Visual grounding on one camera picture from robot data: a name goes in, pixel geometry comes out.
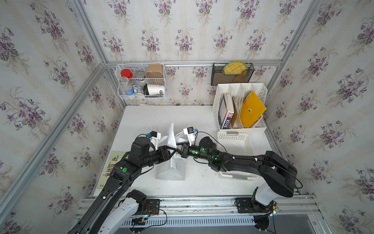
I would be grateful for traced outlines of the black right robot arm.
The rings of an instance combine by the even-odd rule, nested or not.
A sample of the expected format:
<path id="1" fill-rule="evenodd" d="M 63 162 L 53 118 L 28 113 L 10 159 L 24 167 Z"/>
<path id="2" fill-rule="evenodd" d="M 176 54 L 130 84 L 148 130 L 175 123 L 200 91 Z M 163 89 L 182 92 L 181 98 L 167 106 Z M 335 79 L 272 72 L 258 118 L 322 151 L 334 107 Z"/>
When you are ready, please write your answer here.
<path id="1" fill-rule="evenodd" d="M 278 197 L 291 198 L 296 189 L 297 169 L 273 151 L 263 155 L 240 156 L 219 151 L 217 145 L 207 136 L 199 146 L 189 143 L 177 143 L 177 152 L 183 158 L 194 157 L 207 161 L 215 172 L 244 172 L 255 174 L 264 179 L 257 187 L 252 201 L 263 206 L 269 205 Z"/>

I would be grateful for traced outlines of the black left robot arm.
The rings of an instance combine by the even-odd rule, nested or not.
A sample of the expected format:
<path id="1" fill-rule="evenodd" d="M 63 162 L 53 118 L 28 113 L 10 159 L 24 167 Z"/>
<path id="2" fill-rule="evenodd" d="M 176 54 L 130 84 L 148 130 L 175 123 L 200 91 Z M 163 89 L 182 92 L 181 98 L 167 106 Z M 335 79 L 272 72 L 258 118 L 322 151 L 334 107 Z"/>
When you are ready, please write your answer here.
<path id="1" fill-rule="evenodd" d="M 134 140 L 131 150 L 114 165 L 101 193 L 69 234 L 97 234 L 117 201 L 142 174 L 142 168 L 166 162 L 180 152 L 169 146 L 150 151 L 151 146 L 150 139 L 145 136 Z"/>

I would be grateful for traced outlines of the white insulated delivery bag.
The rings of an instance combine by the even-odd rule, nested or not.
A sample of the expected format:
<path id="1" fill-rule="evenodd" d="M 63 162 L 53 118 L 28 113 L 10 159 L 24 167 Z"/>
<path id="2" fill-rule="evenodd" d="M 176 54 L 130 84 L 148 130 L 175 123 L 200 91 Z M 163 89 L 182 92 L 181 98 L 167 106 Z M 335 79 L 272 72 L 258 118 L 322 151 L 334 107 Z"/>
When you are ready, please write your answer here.
<path id="1" fill-rule="evenodd" d="M 166 146 L 176 148 L 177 143 L 187 143 L 189 141 L 183 137 L 184 132 L 174 133 L 174 123 L 169 127 L 168 134 L 163 136 L 159 142 L 167 141 Z M 156 166 L 156 179 L 168 181 L 184 181 L 186 174 L 186 159 L 182 158 L 177 152 L 166 162 Z"/>

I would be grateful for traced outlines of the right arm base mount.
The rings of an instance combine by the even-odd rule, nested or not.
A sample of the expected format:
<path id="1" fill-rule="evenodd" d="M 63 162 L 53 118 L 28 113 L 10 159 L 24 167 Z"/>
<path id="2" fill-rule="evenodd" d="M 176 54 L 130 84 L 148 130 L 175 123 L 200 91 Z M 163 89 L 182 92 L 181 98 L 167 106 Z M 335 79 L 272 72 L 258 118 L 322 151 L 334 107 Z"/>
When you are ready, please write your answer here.
<path id="1" fill-rule="evenodd" d="M 272 214 L 276 202 L 271 201 L 268 205 L 257 202 L 253 197 L 236 198 L 234 205 L 240 214 Z"/>

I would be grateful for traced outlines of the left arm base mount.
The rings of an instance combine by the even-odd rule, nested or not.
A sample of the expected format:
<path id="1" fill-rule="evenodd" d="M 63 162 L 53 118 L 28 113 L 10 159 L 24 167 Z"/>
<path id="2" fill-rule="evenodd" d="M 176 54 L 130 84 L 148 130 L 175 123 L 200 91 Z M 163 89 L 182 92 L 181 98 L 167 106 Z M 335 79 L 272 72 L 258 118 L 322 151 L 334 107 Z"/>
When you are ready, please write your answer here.
<path id="1" fill-rule="evenodd" d="M 160 210 L 160 199 L 149 199 L 144 193 L 132 190 L 126 195 L 132 198 L 138 205 L 135 215 L 158 215 Z"/>

